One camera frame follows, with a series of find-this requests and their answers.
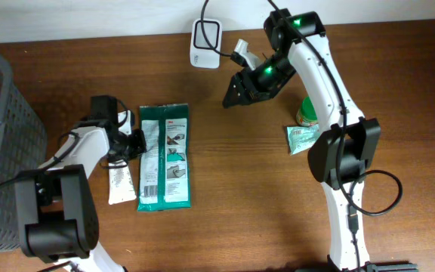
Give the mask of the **white cream tube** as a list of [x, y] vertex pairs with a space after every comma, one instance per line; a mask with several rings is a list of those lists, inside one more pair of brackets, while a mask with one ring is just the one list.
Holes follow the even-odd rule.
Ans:
[[124, 161], [109, 164], [109, 204], [136, 200], [137, 194], [128, 164]]

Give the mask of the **mint green snack packet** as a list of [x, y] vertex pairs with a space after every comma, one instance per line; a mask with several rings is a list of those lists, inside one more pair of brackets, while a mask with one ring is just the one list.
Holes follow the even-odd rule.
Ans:
[[290, 154], [295, 155], [311, 148], [320, 136], [319, 126], [290, 126], [286, 128]]

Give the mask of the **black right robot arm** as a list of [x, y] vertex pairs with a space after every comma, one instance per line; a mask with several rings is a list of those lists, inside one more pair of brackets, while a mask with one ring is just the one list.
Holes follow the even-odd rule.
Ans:
[[251, 105], [274, 98], [299, 75], [316, 113], [319, 138], [309, 149], [310, 171], [325, 193], [331, 245], [328, 271], [417, 271], [418, 265], [400, 262], [374, 264], [366, 248], [363, 216], [385, 215], [403, 196], [399, 184], [395, 200], [385, 209], [370, 212], [362, 207], [363, 190], [381, 127], [367, 119], [349, 95], [331, 56], [329, 40], [319, 15], [312, 11], [291, 15], [276, 9], [264, 22], [274, 51], [260, 60], [239, 40], [231, 60], [242, 70], [230, 80], [225, 108]]

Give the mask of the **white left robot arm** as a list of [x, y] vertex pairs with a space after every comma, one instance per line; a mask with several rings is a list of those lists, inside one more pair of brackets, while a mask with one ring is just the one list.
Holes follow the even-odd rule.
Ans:
[[88, 179], [102, 159], [124, 168], [146, 152], [134, 114], [121, 100], [93, 96], [91, 112], [67, 132], [66, 142], [37, 169], [22, 171], [14, 185], [23, 254], [76, 271], [124, 271], [99, 241], [99, 222]]

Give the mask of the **green lidded jar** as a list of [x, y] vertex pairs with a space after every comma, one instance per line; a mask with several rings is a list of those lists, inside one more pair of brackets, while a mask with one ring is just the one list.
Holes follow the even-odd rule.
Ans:
[[296, 114], [297, 123], [300, 126], [310, 127], [318, 123], [315, 109], [309, 97], [304, 98], [300, 109]]

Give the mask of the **green wipes package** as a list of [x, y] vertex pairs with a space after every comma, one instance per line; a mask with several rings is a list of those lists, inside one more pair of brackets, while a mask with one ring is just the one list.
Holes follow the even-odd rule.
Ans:
[[189, 208], [188, 105], [145, 106], [139, 117], [147, 151], [140, 158], [137, 210]]

